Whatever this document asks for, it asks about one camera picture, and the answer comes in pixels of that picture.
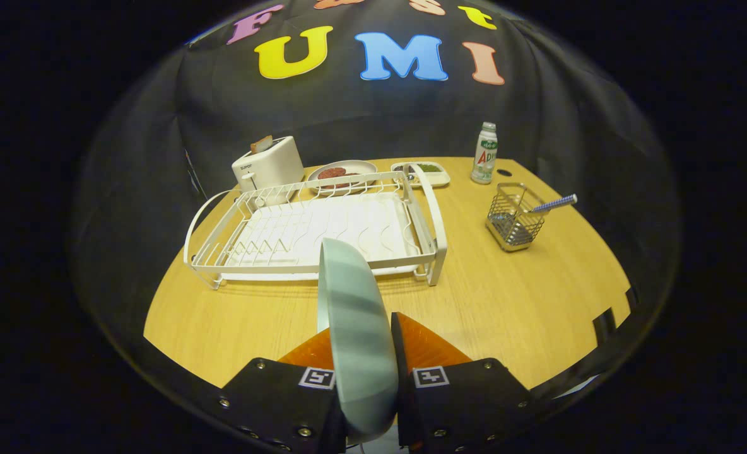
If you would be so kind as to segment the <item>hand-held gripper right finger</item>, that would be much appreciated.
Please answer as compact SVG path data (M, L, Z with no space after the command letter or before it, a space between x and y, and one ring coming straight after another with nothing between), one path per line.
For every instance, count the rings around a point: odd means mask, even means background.
M391 333L399 368L397 435L411 453L506 453L532 423L530 391L495 358L473 360L402 313Z

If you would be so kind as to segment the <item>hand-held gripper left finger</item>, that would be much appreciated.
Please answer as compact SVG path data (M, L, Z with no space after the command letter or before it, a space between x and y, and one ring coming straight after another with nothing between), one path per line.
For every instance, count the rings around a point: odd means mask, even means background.
M221 388L220 410L229 425L273 453L345 453L329 330L279 360L251 359Z

